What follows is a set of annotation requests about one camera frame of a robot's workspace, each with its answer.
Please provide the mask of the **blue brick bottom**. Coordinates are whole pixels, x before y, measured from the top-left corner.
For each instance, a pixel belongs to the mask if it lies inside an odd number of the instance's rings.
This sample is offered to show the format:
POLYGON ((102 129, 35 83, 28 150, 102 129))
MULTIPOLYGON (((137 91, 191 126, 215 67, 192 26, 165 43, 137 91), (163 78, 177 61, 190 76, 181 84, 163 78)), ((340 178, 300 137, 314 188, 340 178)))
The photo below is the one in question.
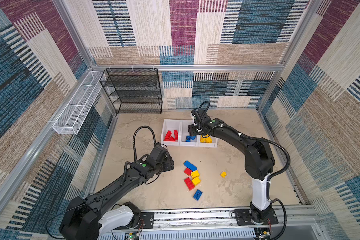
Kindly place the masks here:
POLYGON ((201 196, 202 196, 203 192, 200 191, 200 190, 196 190, 195 194, 193 195, 193 198, 196 200, 196 201, 199 201, 201 196))

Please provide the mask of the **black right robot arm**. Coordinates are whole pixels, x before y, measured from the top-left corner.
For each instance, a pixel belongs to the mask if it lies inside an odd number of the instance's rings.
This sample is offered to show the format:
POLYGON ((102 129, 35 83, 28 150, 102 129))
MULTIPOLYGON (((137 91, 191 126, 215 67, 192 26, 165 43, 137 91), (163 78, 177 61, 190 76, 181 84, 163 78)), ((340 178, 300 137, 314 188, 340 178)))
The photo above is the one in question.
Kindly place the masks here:
POLYGON ((253 180, 250 216, 254 224, 262 224, 273 210, 272 203, 277 201, 270 199, 271 179, 290 167, 290 154, 284 147, 271 140, 248 136, 218 118, 211 119, 207 114, 209 107, 210 102, 205 101, 199 108, 191 111, 194 123, 188 126, 188 132, 191 136, 212 136, 221 139, 245 156, 245 171, 253 180), (284 167, 277 172, 273 172, 276 162, 270 145, 279 148, 286 156, 284 167))

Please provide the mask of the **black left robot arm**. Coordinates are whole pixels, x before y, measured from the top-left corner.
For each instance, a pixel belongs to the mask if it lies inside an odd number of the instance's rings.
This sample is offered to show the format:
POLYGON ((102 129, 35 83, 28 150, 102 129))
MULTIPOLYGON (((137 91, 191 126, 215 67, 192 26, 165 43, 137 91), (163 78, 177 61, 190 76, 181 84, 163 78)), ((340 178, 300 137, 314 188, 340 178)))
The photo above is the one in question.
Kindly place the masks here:
POLYGON ((115 228, 135 226, 140 222, 140 210, 131 202, 115 210, 111 207, 131 190, 140 185, 149 185, 158 177, 174 169, 174 161, 167 148, 156 138, 150 154, 132 162, 125 162, 123 174, 100 191, 85 199, 76 197, 70 201, 59 226, 62 240, 96 240, 102 234, 115 228))

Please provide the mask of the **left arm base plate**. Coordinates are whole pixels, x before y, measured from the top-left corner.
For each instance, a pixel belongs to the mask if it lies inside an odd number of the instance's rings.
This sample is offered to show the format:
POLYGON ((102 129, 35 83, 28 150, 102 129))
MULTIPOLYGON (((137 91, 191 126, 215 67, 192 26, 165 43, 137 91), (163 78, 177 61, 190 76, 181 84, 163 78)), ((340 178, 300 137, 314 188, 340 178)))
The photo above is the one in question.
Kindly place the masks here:
POLYGON ((128 227, 131 229, 152 229, 154 226, 155 213, 154 212, 140 212, 134 214, 128 227))

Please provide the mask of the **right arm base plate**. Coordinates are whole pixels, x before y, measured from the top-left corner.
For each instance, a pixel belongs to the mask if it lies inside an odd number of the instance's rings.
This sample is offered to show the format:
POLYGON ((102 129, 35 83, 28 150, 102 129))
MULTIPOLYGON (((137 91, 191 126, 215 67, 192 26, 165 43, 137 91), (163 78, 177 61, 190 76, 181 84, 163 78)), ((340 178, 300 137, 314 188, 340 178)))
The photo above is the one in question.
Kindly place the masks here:
POLYGON ((236 209, 233 211, 232 217, 237 221, 238 226, 279 224, 277 215, 272 207, 263 211, 248 208, 236 209))

